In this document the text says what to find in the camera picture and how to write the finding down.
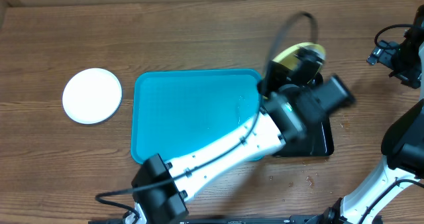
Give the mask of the yellow plate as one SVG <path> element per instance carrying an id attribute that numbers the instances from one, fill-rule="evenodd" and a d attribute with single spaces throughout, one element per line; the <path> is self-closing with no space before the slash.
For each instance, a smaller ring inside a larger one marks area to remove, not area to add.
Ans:
<path id="1" fill-rule="evenodd" d="M 326 58 L 323 46 L 312 42 L 295 44 L 279 53 L 272 61 L 287 81 L 310 84 L 321 71 Z"/>

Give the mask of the pink white plate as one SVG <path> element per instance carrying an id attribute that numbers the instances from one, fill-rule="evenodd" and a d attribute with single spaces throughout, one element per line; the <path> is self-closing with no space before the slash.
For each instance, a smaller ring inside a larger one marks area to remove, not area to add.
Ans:
<path id="1" fill-rule="evenodd" d="M 118 110 L 123 89 L 117 76 L 102 68 L 90 68 L 73 76 L 62 94 L 62 107 L 73 121 L 93 125 L 106 121 Z"/>

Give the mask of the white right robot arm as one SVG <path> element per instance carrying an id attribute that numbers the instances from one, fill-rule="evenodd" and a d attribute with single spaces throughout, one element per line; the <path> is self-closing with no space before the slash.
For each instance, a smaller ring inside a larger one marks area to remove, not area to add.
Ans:
<path id="1" fill-rule="evenodd" d="M 423 7 L 413 23 L 403 24 L 404 41 L 386 42 L 376 38 L 367 62 L 391 69 L 390 76 L 413 89 L 423 89 Z M 393 123 L 381 144 L 382 158 L 365 180 L 350 194 L 337 200 L 309 223 L 382 223 L 379 214 L 391 200 L 423 180 L 423 99 Z"/>

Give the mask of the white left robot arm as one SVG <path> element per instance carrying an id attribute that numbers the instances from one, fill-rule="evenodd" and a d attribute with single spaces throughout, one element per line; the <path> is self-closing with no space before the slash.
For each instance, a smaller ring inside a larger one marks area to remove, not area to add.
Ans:
<path id="1" fill-rule="evenodd" d="M 313 102 L 312 90 L 286 84 L 272 91 L 257 114 L 237 129 L 180 157 L 146 159 L 132 181 L 135 206 L 123 223 L 178 223 L 188 210 L 186 202 L 209 182 L 247 160 L 281 150 L 328 116 L 306 115 L 297 99 Z"/>

